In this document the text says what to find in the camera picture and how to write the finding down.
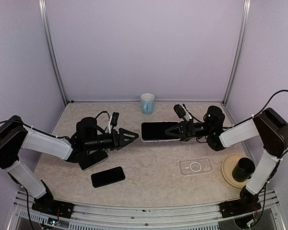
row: cup on plate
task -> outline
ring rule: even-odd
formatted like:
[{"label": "cup on plate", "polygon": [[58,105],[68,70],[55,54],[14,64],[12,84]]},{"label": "cup on plate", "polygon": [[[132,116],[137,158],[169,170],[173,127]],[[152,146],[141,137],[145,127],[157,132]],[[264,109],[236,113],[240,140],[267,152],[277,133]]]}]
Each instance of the cup on plate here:
[{"label": "cup on plate", "polygon": [[242,157],[232,171],[232,177],[238,182],[244,182],[254,173],[254,162],[246,157]]},{"label": "cup on plate", "polygon": [[155,108],[155,96],[151,93],[144,93],[141,95],[142,113],[150,115]]}]

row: marble table surface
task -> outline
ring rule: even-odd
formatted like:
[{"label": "marble table surface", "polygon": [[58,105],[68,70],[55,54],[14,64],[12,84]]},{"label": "marble table surface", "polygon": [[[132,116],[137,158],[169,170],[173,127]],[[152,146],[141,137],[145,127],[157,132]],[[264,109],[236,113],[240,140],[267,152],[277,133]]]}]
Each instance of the marble table surface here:
[{"label": "marble table surface", "polygon": [[[156,102],[152,115],[141,112],[139,102],[70,103],[65,108],[53,134],[71,136],[76,123],[86,116],[95,117],[100,111],[119,112],[119,127],[140,133],[142,122],[179,121],[175,102]],[[185,103],[189,110],[202,119],[208,106],[219,103]],[[108,117],[101,115],[98,125],[105,127]],[[230,122],[226,118],[225,126]],[[82,171],[78,164],[42,154],[35,174],[50,188],[55,198],[70,202],[121,207],[173,207],[205,204],[239,197],[240,189],[229,185],[221,171],[222,160],[229,154],[242,153],[241,144],[215,152],[207,144],[197,142],[151,142],[137,139],[132,144],[109,151],[109,158]],[[208,159],[211,171],[182,175],[181,161]],[[121,166],[124,181],[93,188],[91,174]]]}]

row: white wall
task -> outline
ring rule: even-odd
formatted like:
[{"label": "white wall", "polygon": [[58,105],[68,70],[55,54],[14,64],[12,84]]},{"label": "white wall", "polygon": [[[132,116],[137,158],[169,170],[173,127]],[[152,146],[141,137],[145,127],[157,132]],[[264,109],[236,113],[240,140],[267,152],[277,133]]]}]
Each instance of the white wall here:
[{"label": "white wall", "polygon": [[48,17],[70,100],[221,101],[244,0],[55,0]]},{"label": "white wall", "polygon": [[[0,121],[20,115],[51,131],[63,110],[43,34],[37,0],[0,1]],[[22,152],[33,169],[39,154]],[[6,227],[18,186],[0,169],[0,230]]]},{"label": "white wall", "polygon": [[[228,108],[235,122],[258,112],[269,97],[288,89],[288,0],[252,1],[246,40]],[[288,94],[276,96],[269,105],[288,121]],[[258,161],[259,138],[247,141]],[[277,197],[288,223],[288,154],[273,179]]]}]

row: black smartphone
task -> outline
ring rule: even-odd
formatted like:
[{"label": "black smartphone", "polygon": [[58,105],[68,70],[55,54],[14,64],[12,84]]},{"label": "black smartphone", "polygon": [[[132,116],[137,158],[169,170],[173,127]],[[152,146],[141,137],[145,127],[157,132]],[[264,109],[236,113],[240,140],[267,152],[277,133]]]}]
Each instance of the black smartphone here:
[{"label": "black smartphone", "polygon": [[[179,140],[165,134],[165,130],[178,124],[177,121],[143,122],[141,124],[141,139],[144,142]],[[180,128],[176,128],[173,133],[180,134]]]},{"label": "black smartphone", "polygon": [[118,181],[125,180],[125,174],[122,167],[108,169],[91,175],[94,188],[102,187]]},{"label": "black smartphone", "polygon": [[79,160],[80,168],[85,171],[90,167],[104,161],[109,156],[104,150],[97,150],[95,152],[90,153],[89,155],[84,155]]}]

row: robotic arm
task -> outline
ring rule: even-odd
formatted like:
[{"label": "robotic arm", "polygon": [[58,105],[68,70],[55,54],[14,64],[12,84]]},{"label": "robotic arm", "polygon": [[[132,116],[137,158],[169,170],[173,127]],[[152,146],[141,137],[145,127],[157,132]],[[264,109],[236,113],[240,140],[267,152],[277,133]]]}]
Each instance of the robotic arm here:
[{"label": "robotic arm", "polygon": [[[204,122],[197,123],[193,122],[195,117],[185,106],[182,108],[177,104],[174,110],[184,121],[166,130],[166,134],[178,137],[181,141],[206,137],[209,147],[220,151],[250,138],[261,137],[264,144],[263,155],[251,179],[241,190],[240,199],[220,204],[224,218],[252,212],[255,208],[260,209],[258,194],[276,173],[282,154],[288,147],[288,123],[272,108],[267,108],[255,117],[225,131],[225,115],[216,106],[210,106]],[[173,133],[177,128],[180,129],[180,134]]]},{"label": "robotic arm", "polygon": [[120,128],[116,131],[119,113],[109,119],[107,132],[97,125],[93,117],[83,118],[76,125],[71,138],[58,138],[27,127],[19,116],[12,116],[0,127],[0,168],[5,169],[11,178],[21,184],[34,197],[33,210],[54,216],[70,218],[73,204],[57,201],[47,185],[37,179],[33,172],[18,157],[20,149],[46,153],[67,162],[90,161],[94,154],[105,149],[119,150],[139,137],[138,134]]}]

